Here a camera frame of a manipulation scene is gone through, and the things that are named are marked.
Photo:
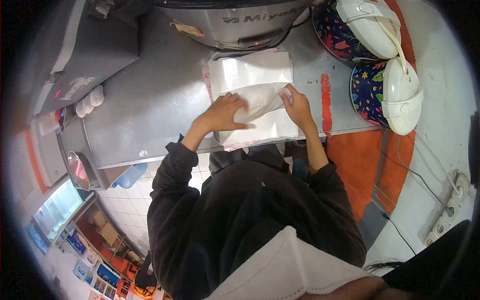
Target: white tiled floor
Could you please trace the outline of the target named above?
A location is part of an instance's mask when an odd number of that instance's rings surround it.
[[[192,169],[192,179],[189,186],[202,190],[202,183],[210,176],[208,170],[209,153],[199,154],[199,165]],[[162,161],[147,163],[147,170],[142,177],[129,189],[121,186],[98,191],[105,208],[118,223],[119,227],[136,243],[137,246],[146,255],[149,249],[148,230],[147,230],[147,212],[152,198],[150,193],[153,191],[153,177]]]

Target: colorful floral pattern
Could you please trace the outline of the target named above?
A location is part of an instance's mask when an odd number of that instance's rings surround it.
[[[343,23],[336,12],[336,0],[320,4],[313,13],[313,26],[323,45],[335,56],[346,61],[378,58],[368,51]]]
[[[357,64],[352,72],[350,93],[353,108],[360,118],[372,124],[390,128],[382,112],[386,63],[387,61]]]

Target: stack of paper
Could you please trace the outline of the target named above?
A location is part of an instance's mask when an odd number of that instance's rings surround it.
[[[298,136],[298,127],[290,120],[277,93],[293,83],[287,52],[259,53],[208,63],[213,99],[227,92],[238,93],[249,102],[249,113],[238,113],[235,121],[248,121],[248,130],[218,132],[216,136],[229,150],[253,142],[267,142]]]

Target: logo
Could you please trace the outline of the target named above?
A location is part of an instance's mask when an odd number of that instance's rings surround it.
[[[73,85],[70,90],[63,96],[63,98],[59,98],[59,100],[71,100],[73,95],[77,92],[77,90],[81,90],[84,86],[91,83],[95,80],[96,77],[77,77],[74,78],[68,85]]]
[[[240,18],[239,17],[233,17],[233,18],[223,18],[223,21],[227,24],[229,23],[238,23],[240,22]]]
[[[288,15],[288,14],[291,14],[291,13],[294,13],[294,12],[298,12],[298,11],[303,11],[304,9],[306,8],[306,6],[299,6],[299,7],[296,7],[296,8],[292,8],[291,10],[289,11],[286,11],[286,12],[281,12],[281,13],[276,13],[276,14],[273,14],[273,15],[270,15],[270,14],[258,14],[258,15],[255,15],[255,16],[246,16],[245,18],[244,17],[228,17],[228,18],[223,18],[223,21],[227,24],[233,24],[233,23],[240,23],[240,19],[242,19],[243,23],[246,23],[246,22],[254,22],[254,21],[271,21],[277,17],[283,17],[285,15]]]

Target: person's left hand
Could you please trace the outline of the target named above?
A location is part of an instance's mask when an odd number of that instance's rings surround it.
[[[226,131],[235,129],[247,129],[248,125],[235,123],[233,116],[240,108],[248,109],[248,103],[241,99],[238,94],[227,93],[217,100],[192,124],[203,129],[206,133],[212,131]]]

